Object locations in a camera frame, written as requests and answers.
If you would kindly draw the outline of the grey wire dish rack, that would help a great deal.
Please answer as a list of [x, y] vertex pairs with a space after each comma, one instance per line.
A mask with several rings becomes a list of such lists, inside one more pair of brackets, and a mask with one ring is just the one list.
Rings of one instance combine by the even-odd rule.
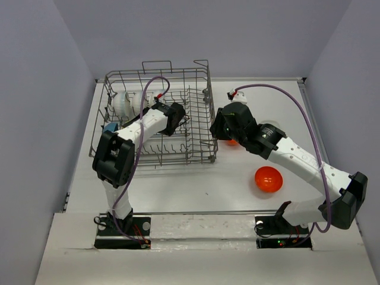
[[192, 67], [174, 68], [170, 61], [145, 61], [141, 69], [114, 70], [101, 80], [102, 93], [96, 105], [88, 156], [94, 158], [100, 135], [109, 123], [118, 126], [128, 122], [128, 117], [117, 115], [112, 99], [118, 94], [130, 99], [143, 91], [149, 79], [162, 76], [169, 80], [170, 90], [161, 102], [179, 103], [186, 115], [171, 137], [156, 134], [144, 143], [140, 166], [171, 164], [214, 163], [218, 145], [212, 137], [210, 126], [215, 118], [209, 63], [196, 60]]

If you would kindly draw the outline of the blue bowl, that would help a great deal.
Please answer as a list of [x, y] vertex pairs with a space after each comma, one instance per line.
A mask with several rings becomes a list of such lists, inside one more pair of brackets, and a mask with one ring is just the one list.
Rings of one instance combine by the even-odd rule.
[[102, 133], [109, 131], [109, 132], [116, 132], [119, 129], [118, 123], [111, 122], [103, 127]]

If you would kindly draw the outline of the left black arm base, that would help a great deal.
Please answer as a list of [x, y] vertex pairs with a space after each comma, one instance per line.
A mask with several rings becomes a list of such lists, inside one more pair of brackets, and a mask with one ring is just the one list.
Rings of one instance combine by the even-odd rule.
[[151, 217], [134, 216], [131, 223], [119, 221], [116, 227], [109, 213], [101, 213], [95, 216], [93, 222], [97, 226], [94, 247], [97, 249], [130, 249], [148, 250], [151, 248]]

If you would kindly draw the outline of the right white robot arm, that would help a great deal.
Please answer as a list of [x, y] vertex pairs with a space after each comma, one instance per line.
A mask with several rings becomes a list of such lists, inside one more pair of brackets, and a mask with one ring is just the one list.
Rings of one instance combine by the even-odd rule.
[[351, 175], [317, 159], [270, 123], [257, 123], [247, 105], [233, 102], [217, 110], [210, 128], [218, 140], [235, 140], [246, 151], [280, 165], [318, 190], [322, 196], [308, 201], [286, 201], [273, 218], [274, 228], [286, 233], [294, 226], [330, 221], [349, 229], [366, 196], [367, 177]]

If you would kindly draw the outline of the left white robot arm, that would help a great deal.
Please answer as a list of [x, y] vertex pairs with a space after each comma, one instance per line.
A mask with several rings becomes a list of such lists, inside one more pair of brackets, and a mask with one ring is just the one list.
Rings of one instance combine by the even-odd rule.
[[184, 116], [181, 104], [157, 102], [145, 108], [123, 129], [102, 133], [92, 168], [104, 186], [109, 206], [107, 218], [117, 234], [124, 235], [131, 229], [133, 209], [127, 190], [144, 143], [155, 134], [173, 135]]

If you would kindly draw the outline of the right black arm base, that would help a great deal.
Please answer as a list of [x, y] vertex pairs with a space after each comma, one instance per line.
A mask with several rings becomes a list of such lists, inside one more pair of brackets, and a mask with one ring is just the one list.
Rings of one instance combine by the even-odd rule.
[[254, 231], [258, 249], [309, 248], [312, 249], [309, 229], [292, 226], [283, 217], [290, 201], [284, 202], [272, 216], [256, 216]]

